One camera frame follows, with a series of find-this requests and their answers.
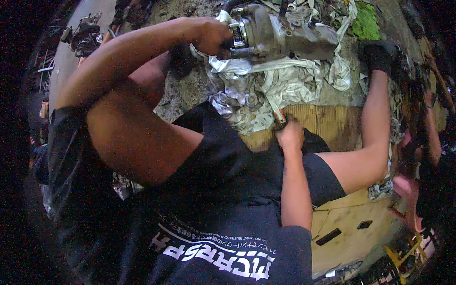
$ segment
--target hole in wooden board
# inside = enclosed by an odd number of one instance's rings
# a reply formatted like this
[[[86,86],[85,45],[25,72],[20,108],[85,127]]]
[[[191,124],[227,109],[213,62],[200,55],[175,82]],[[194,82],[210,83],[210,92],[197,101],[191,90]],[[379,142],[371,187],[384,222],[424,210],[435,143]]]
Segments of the hole in wooden board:
[[[357,229],[363,229],[363,228],[368,228],[372,224],[372,221],[362,221]]]
[[[331,241],[336,236],[340,235],[341,233],[342,233],[341,230],[339,228],[336,228],[335,230],[333,230],[332,232],[330,232],[326,236],[324,236],[321,239],[317,240],[315,243],[320,245],[320,246],[322,246],[325,243]]]

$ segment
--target yellow metal stand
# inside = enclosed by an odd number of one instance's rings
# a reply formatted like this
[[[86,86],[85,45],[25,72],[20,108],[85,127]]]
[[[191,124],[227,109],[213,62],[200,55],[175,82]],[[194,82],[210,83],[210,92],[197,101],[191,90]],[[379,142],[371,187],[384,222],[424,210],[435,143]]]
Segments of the yellow metal stand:
[[[408,237],[408,241],[410,243],[410,245],[412,246],[411,250],[409,252],[407,252],[401,259],[399,259],[399,254],[395,251],[395,250],[391,250],[389,247],[387,247],[386,245],[383,246],[383,248],[385,249],[386,251],[386,254],[389,256],[389,258],[391,258],[391,260],[393,261],[393,264],[396,266],[396,268],[399,269],[399,267],[401,266],[401,264],[416,250],[418,249],[419,252],[421,253],[421,256],[423,256],[423,260],[426,261],[427,257],[426,257],[426,253],[424,252],[424,250],[422,249],[422,247],[420,246],[420,243],[423,241],[423,239],[421,238],[421,235],[419,233],[415,233],[415,237],[416,237],[416,243],[410,238]],[[400,274],[400,282],[401,284],[406,284],[406,281],[405,281],[405,278]]]

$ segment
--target green moss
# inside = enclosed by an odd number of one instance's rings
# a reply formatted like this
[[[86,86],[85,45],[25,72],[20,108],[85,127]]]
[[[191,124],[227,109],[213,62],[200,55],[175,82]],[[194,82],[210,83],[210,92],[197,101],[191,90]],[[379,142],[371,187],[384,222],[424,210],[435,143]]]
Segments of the green moss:
[[[356,3],[358,16],[353,22],[353,34],[357,35],[359,40],[379,40],[380,27],[377,25],[377,18],[373,6],[365,3]]]

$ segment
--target pink object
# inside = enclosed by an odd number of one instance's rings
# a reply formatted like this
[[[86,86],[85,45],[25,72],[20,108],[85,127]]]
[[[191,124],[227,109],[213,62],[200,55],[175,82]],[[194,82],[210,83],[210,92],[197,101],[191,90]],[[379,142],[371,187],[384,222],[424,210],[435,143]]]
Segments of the pink object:
[[[399,175],[393,179],[393,184],[393,189],[407,201],[407,212],[404,216],[396,209],[393,209],[392,213],[402,219],[411,230],[421,233],[424,231],[421,228],[423,218],[416,215],[416,203],[418,202],[418,195],[420,193],[418,183],[411,178]]]

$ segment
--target t-shirt sleeve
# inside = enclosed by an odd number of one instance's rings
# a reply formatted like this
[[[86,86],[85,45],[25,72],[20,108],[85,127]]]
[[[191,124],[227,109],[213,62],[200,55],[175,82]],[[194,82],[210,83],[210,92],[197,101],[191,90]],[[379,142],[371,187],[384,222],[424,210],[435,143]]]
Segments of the t-shirt sleeve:
[[[279,230],[280,280],[292,276],[300,284],[313,284],[311,240],[311,233],[303,227],[288,226]]]
[[[100,159],[90,140],[87,110],[66,107],[51,115],[48,143],[49,217],[54,221],[94,219],[117,200],[108,191],[112,170]]]

